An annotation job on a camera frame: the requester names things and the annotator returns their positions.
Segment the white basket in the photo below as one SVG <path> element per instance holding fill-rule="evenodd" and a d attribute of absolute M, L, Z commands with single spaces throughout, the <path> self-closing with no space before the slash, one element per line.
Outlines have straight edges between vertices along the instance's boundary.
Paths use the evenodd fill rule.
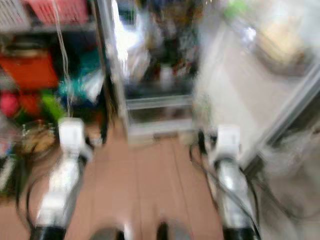
<path fill-rule="evenodd" d="M 20 0 L 0 0 L 0 32 L 29 28 L 30 22 Z"/>

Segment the orange container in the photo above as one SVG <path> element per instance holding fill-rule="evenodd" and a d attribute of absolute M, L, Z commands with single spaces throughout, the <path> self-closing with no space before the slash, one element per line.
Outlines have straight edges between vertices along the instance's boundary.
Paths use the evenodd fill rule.
<path fill-rule="evenodd" d="M 58 87 L 58 78 L 48 52 L 31 57 L 1 55 L 0 65 L 21 90 Z"/>
<path fill-rule="evenodd" d="M 36 93 L 23 94 L 20 93 L 19 102 L 24 111 L 31 116 L 39 116 L 41 109 L 39 107 L 40 96 Z"/>

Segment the wire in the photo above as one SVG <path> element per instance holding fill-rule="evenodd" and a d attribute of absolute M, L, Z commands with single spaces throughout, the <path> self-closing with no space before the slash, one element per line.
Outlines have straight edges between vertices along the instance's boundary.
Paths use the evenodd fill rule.
<path fill-rule="evenodd" d="M 71 82 L 71 78 L 69 75 L 68 55 L 67 55 L 67 51 L 65 48 L 64 39 L 62 36 L 62 31 L 61 31 L 61 26 L 60 26 L 60 16 L 59 16 L 59 11 L 58 11 L 58 6 L 56 3 L 56 0 L 52 0 L 52 6 L 53 6 L 53 10 L 54 10 L 54 21 L 55 21 L 56 33 L 58 36 L 60 50 L 61 50 L 61 54 L 62 54 L 63 76 L 64 76 L 64 79 L 67 81 L 68 91 L 67 91 L 67 99 L 66 99 L 66 108 L 67 108 L 68 117 L 72 117 L 73 113 L 71 110 L 71 101 L 72 101 L 72 98 L 74 97 L 74 91 L 72 90 L 72 82 Z"/>
<path fill-rule="evenodd" d="M 192 154 L 193 147 L 197 144 L 197 142 L 194 142 L 190 145 L 189 148 L 189 157 L 190 161 L 199 168 L 202 172 L 209 175 L 211 180 L 214 182 L 214 184 L 221 189 L 235 204 L 238 205 L 238 207 L 243 211 L 243 213 L 251 220 L 254 228 L 254 232 L 256 234 L 256 237 L 261 240 L 261 233 L 260 228 L 257 224 L 257 222 L 253 219 L 251 213 L 248 211 L 247 207 L 243 204 L 243 202 L 240 200 L 240 198 L 234 194 L 232 191 L 230 191 L 225 184 L 223 184 L 216 176 L 214 176 L 209 170 L 207 170 L 202 164 L 198 163 Z"/>
<path fill-rule="evenodd" d="M 255 219 L 256 219 L 256 222 L 258 223 L 258 225 L 260 225 L 260 212 L 259 212 L 260 208 L 259 208 L 259 201 L 258 201 L 257 191 L 256 191 L 255 186 L 252 183 L 252 181 L 245 174 L 244 170 L 241 167 L 239 169 L 242 172 L 242 174 L 245 176 L 245 179 L 246 179 L 246 181 L 248 183 L 250 191 L 252 192 L 253 200 L 254 200 L 254 206 L 255 206 Z"/>
<path fill-rule="evenodd" d="M 20 221 L 22 222 L 22 224 L 25 226 L 25 228 L 27 230 L 32 229 L 32 226 L 29 224 L 28 220 L 26 219 L 26 217 L 24 216 L 24 214 L 22 213 L 21 209 L 20 209 L 20 196 L 21 196 L 21 178 L 22 178 L 22 163 L 19 163 L 19 161 L 17 161 L 17 174 L 16 174 L 16 179 L 15 179 L 15 210 L 16 213 L 20 219 Z"/>
<path fill-rule="evenodd" d="M 314 217 L 317 217 L 318 215 L 320 215 L 320 209 L 316 210 L 314 213 L 307 215 L 307 216 L 300 216 L 297 215 L 295 213 L 293 213 L 291 210 L 289 210 L 288 208 L 286 208 L 274 195 L 274 193 L 272 192 L 272 190 L 270 189 L 270 187 L 260 181 L 260 179 L 258 179 L 258 177 L 255 177 L 255 181 L 257 182 L 258 186 L 268 195 L 268 197 L 274 202 L 274 204 L 280 209 L 281 212 L 283 212 L 289 219 L 298 221 L 298 222 L 305 222 L 307 220 L 310 220 Z"/>
<path fill-rule="evenodd" d="M 32 183 L 29 185 L 27 192 L 26 192 L 26 199 L 25 199 L 25 212 L 26 212 L 26 219 L 28 221 L 28 224 L 30 225 L 31 229 L 35 227 L 35 224 L 33 223 L 31 214 L 30 214 L 30 197 L 33 187 L 36 185 L 36 183 L 39 182 L 40 179 L 43 177 L 47 177 L 49 175 L 49 172 L 42 174 L 35 178 Z"/>

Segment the black cable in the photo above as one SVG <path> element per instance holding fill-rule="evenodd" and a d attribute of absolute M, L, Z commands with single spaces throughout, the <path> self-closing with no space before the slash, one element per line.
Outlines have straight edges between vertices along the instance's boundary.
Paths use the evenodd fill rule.
<path fill-rule="evenodd" d="M 251 216 L 251 213 L 247 210 L 246 206 L 243 204 L 243 202 L 239 199 L 239 197 L 231 192 L 216 176 L 214 176 L 210 171 L 208 171 L 202 164 L 198 163 L 192 154 L 193 147 L 197 144 L 197 142 L 194 142 L 193 144 L 190 145 L 189 148 L 189 157 L 190 161 L 197 167 L 199 168 L 202 172 L 205 174 L 209 175 L 211 180 L 214 182 L 214 184 L 220 188 L 235 204 L 238 205 L 238 207 L 243 211 L 243 213 L 251 220 L 254 228 L 254 232 L 256 234 L 256 237 L 258 240 L 261 240 L 261 234 L 260 234 L 260 229 L 257 224 L 257 222 L 253 219 Z"/>
<path fill-rule="evenodd" d="M 22 178 L 22 171 L 23 171 L 23 167 L 21 166 L 22 163 L 20 162 L 22 160 L 17 160 L 17 169 L 16 169 L 16 178 L 15 178 L 15 210 L 16 213 L 20 219 L 20 221 L 22 222 L 22 224 L 28 229 L 30 230 L 32 228 L 32 226 L 29 224 L 28 220 L 26 219 L 26 217 L 24 216 L 24 214 L 22 213 L 21 209 L 20 209 L 20 195 L 21 195 L 21 178 Z"/>
<path fill-rule="evenodd" d="M 25 199 L 25 212 L 26 212 L 26 219 L 28 221 L 28 224 L 30 225 L 30 228 L 33 229 L 35 227 L 35 224 L 33 223 L 31 214 L 30 214 L 30 197 L 31 197 L 31 192 L 33 187 L 36 185 L 36 183 L 38 183 L 38 181 L 40 179 L 42 179 L 43 177 L 48 176 L 48 173 L 42 174 L 40 176 L 38 176 L 37 178 L 35 178 L 32 183 L 29 185 L 27 192 L 26 192 L 26 199 Z"/>
<path fill-rule="evenodd" d="M 258 177 L 255 177 L 255 181 L 257 182 L 258 186 L 268 195 L 268 197 L 274 202 L 274 204 L 280 209 L 282 213 L 284 213 L 289 219 L 298 221 L 298 222 L 305 222 L 309 219 L 312 219 L 318 215 L 320 215 L 320 209 L 316 210 L 314 213 L 308 216 L 300 216 L 293 213 L 291 210 L 286 208 L 274 195 L 270 187 L 267 186 L 266 183 L 260 181 Z"/>
<path fill-rule="evenodd" d="M 258 201 L 257 191 L 256 191 L 255 186 L 254 186 L 254 184 L 252 183 L 251 179 L 249 179 L 249 178 L 246 176 L 246 174 L 245 174 L 245 172 L 243 171 L 243 169 L 242 169 L 241 167 L 240 167 L 239 169 L 240 169 L 240 171 L 242 172 L 242 174 L 245 176 L 245 179 L 246 179 L 246 181 L 247 181 L 247 183 L 248 183 L 248 186 L 249 186 L 249 188 L 250 188 L 250 191 L 251 191 L 251 193 L 252 193 L 252 195 L 253 195 L 254 207 L 255 207 L 255 219 L 256 219 L 256 223 L 257 223 L 258 225 L 260 225 L 260 212 L 259 212 L 260 208 L 259 208 L 259 201 Z"/>

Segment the brown floor tile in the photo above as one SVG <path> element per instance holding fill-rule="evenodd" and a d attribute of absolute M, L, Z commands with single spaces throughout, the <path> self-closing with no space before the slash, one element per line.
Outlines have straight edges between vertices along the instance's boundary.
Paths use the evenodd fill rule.
<path fill-rule="evenodd" d="M 190 188 L 196 188 L 198 185 L 205 185 L 207 183 L 205 175 L 190 161 L 189 146 L 181 144 L 177 139 L 172 139 L 172 146 L 183 189 L 187 191 Z M 197 149 L 194 149 L 193 154 L 195 160 L 200 159 Z"/>
<path fill-rule="evenodd" d="M 124 226 L 141 239 L 140 202 L 134 161 L 97 161 L 91 231 Z"/>
<path fill-rule="evenodd" d="M 49 188 L 49 178 L 47 176 L 42 177 L 39 179 L 39 181 L 34 185 L 32 188 L 32 192 L 30 194 L 30 215 L 33 220 L 33 222 L 36 221 L 38 211 L 42 202 L 42 199 Z M 26 194 L 24 193 L 21 196 L 21 202 L 20 205 L 23 210 L 25 210 L 25 201 L 26 201 Z"/>
<path fill-rule="evenodd" d="M 177 221 L 191 232 L 186 204 L 182 194 L 159 192 L 141 199 L 141 224 L 144 240 L 155 240 L 162 221 Z"/>
<path fill-rule="evenodd" d="M 1 240 L 29 239 L 27 229 L 20 222 L 13 202 L 0 205 L 0 238 Z"/>
<path fill-rule="evenodd" d="M 220 218 L 205 175 L 190 162 L 187 146 L 175 139 L 172 140 L 172 145 L 194 238 L 223 239 Z M 195 160 L 200 160 L 197 149 L 194 149 L 193 154 Z"/>
<path fill-rule="evenodd" d="M 135 151 L 141 198 L 182 191 L 173 149 L 168 141 Z"/>
<path fill-rule="evenodd" d="M 76 207 L 65 235 L 65 240 L 88 240 L 92 234 L 93 189 L 83 189 L 76 200 Z"/>
<path fill-rule="evenodd" d="M 123 127 L 122 121 L 117 119 L 114 122 L 110 123 L 110 128 L 108 129 L 109 139 L 114 140 L 125 140 L 127 138 L 127 133 Z"/>
<path fill-rule="evenodd" d="M 222 240 L 222 226 L 206 184 L 190 188 L 185 193 L 187 211 L 195 237 Z"/>
<path fill-rule="evenodd" d="M 83 183 L 81 191 L 92 190 L 96 185 L 96 165 L 97 162 L 93 159 L 91 162 L 88 162 L 84 169 Z"/>
<path fill-rule="evenodd" d="M 119 130 L 111 129 L 105 146 L 95 151 L 96 161 L 105 161 L 106 158 L 108 158 L 108 161 L 132 161 L 134 159 L 127 139 L 121 132 L 117 131 Z"/>

